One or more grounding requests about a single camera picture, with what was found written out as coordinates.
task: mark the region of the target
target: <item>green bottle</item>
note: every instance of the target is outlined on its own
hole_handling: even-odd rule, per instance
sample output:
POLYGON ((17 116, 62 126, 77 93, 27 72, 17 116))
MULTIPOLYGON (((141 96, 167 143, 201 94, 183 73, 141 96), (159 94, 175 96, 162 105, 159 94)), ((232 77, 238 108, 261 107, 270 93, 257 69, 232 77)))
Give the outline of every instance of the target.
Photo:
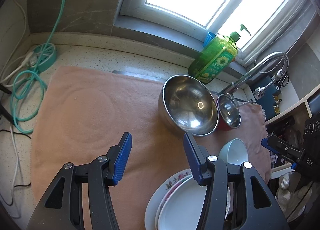
MULTIPOLYGON (((249 33, 244 25, 241 25, 241 30, 249 33)), ((239 39, 240 35, 237 32, 232 32, 230 36, 218 34, 202 50, 199 58, 191 63, 188 69, 189 76, 205 85, 208 84, 235 59, 238 54, 236 41, 239 39)))

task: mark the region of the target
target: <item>white bowl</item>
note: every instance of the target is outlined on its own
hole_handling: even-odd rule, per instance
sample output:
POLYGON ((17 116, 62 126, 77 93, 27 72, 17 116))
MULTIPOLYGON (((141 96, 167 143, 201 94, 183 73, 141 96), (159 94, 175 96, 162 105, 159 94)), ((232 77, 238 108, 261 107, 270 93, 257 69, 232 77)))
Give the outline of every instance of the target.
POLYGON ((240 139, 233 139, 222 147, 219 158, 225 163, 241 165, 248 161, 247 148, 240 139))
MULTIPOLYGON (((158 230, 194 230, 202 211, 207 187, 199 186, 190 177, 169 196, 160 212, 158 230)), ((226 216, 230 207, 230 190, 227 192, 226 216)))

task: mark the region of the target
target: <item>window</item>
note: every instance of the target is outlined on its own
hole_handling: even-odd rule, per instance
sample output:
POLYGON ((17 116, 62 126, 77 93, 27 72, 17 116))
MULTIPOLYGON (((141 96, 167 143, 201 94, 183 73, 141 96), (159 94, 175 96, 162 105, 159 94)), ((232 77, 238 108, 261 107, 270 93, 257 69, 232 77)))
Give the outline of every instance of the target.
POLYGON ((158 23, 198 40, 229 35, 244 24, 236 60, 250 64, 288 25, 305 0, 124 0, 120 14, 158 23))

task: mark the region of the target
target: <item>speckled countertop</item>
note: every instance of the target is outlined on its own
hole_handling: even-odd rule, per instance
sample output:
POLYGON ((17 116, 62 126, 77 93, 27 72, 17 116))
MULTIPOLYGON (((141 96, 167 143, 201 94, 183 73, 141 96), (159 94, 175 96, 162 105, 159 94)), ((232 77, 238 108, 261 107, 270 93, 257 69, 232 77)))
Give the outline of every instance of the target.
MULTIPOLYGON (((167 79, 176 74, 187 74, 187 68, 137 54, 87 46, 56 45, 56 47, 58 51, 56 62, 41 74, 41 78, 46 83, 49 82, 57 68, 62 65, 80 66, 109 72, 119 70, 161 79, 167 79)), ((228 83, 214 79, 208 84, 208 88, 212 91, 219 92, 226 85, 228 85, 228 83)), ((246 95, 241 89, 235 93, 235 97, 246 100, 246 95)), ((35 86, 25 100, 20 111, 20 116, 26 117, 30 115, 39 104, 39 100, 40 90, 35 86)), ((9 110, 9 98, 7 95, 3 97, 2 103, 5 108, 9 110)), ((27 129, 33 127, 34 124, 35 119, 24 123, 22 127, 27 129)), ((0 129, 9 129, 9 123, 4 118, 0 120, 0 129)), ((23 135, 17 135, 15 139, 21 167, 21 169, 18 170, 15 184, 28 184, 30 182, 31 140, 23 135)), ((0 191, 6 201, 10 202, 10 187, 16 162, 10 133, 1 132, 0 143, 0 191)), ((26 229, 35 208, 32 190, 30 187, 16 188, 14 196, 18 204, 18 209, 22 214, 21 218, 15 219, 15 221, 21 229, 26 229)), ((8 207, 5 205, 5 207, 10 215, 17 215, 14 206, 8 207)))

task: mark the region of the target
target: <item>sunflower label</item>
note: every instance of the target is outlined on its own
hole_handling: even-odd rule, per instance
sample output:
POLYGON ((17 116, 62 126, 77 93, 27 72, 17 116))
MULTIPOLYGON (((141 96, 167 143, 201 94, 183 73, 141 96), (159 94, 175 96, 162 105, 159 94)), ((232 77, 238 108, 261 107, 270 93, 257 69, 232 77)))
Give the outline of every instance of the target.
POLYGON ((209 62, 197 76, 197 80, 207 84, 215 78, 230 62, 233 60, 233 55, 227 50, 224 50, 217 58, 209 62))

